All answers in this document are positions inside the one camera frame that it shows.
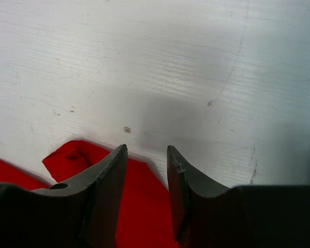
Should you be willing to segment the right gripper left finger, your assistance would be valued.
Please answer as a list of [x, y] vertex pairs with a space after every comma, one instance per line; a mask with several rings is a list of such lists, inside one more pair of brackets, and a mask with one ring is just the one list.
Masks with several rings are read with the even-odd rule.
[[0, 247], [114, 247], [127, 161], [123, 144], [48, 189], [0, 183]]

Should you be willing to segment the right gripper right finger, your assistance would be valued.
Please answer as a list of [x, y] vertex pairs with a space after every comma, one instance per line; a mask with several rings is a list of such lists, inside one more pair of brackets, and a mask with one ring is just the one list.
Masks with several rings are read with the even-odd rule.
[[310, 247], [310, 185], [226, 187], [167, 148], [174, 239], [180, 247]]

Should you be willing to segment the red t shirt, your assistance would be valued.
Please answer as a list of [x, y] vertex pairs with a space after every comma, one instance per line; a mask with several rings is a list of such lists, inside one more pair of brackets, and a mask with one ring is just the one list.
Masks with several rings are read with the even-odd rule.
[[[111, 152], [86, 141], [70, 141], [42, 162], [58, 184], [100, 162]], [[53, 186], [2, 160], [0, 183], [28, 191]], [[114, 247], [177, 247], [172, 229], [168, 190], [145, 162], [128, 158]]]

